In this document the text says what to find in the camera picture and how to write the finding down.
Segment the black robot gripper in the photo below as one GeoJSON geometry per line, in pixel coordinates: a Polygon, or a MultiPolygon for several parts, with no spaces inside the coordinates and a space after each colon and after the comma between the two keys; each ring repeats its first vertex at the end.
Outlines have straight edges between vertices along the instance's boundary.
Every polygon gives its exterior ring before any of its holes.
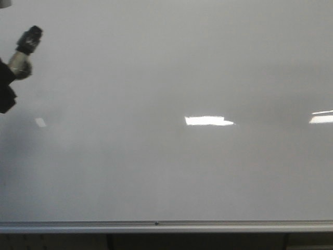
{"type": "Polygon", "coordinates": [[[10,68],[1,60],[1,114],[7,113],[16,104],[16,94],[10,84],[16,80],[16,76],[10,68]]]}

